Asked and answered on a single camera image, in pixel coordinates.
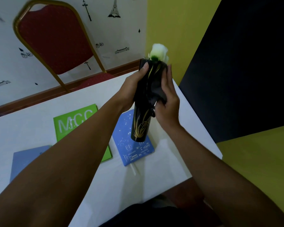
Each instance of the black wall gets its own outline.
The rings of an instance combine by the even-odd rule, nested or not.
[[[180,89],[217,142],[284,125],[284,0],[222,0]]]

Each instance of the chair seat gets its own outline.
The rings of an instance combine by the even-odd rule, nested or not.
[[[89,87],[89,86],[92,86],[94,84],[104,82],[106,80],[110,80],[112,78],[114,78],[114,76],[109,74],[109,73],[100,73],[100,74],[95,75],[95,76],[89,78],[88,80],[84,81],[82,84],[80,84],[78,87],[76,87],[73,91],[77,91],[77,90],[80,90],[82,88]]]

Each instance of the book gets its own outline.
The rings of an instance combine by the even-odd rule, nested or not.
[[[41,146],[33,149],[18,151],[14,153],[13,162],[11,165],[11,181],[30,164],[35,158],[48,150],[50,146]]]
[[[53,119],[55,125],[57,142],[74,130],[77,126],[82,124],[85,120],[97,112],[97,106],[92,104],[81,109],[71,111],[69,113],[57,116]],[[102,162],[112,157],[109,146],[107,146]]]
[[[155,151],[148,136],[146,140],[141,143],[131,139],[132,122],[133,110],[130,110],[121,114],[113,131],[113,138],[124,166]]]

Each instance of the blue notebook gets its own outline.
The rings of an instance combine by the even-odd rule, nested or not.
[[[49,149],[50,146],[41,146],[33,149],[15,152],[13,156],[13,163],[11,165],[11,181],[36,157]]]
[[[131,139],[132,122],[133,110],[121,114],[113,132],[113,138],[124,166],[155,151],[148,136],[142,143],[135,142]]]

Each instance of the hand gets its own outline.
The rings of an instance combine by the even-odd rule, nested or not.
[[[161,127],[168,132],[169,129],[174,129],[177,126],[180,126],[180,99],[173,84],[171,65],[168,66],[167,72],[164,70],[162,73],[161,87],[166,94],[167,102],[164,105],[161,101],[158,101],[155,106],[155,114]]]
[[[135,96],[139,80],[145,76],[148,71],[148,63],[146,62],[140,71],[126,77],[120,90],[114,95],[122,104],[122,112],[129,110],[133,105],[133,97]]]

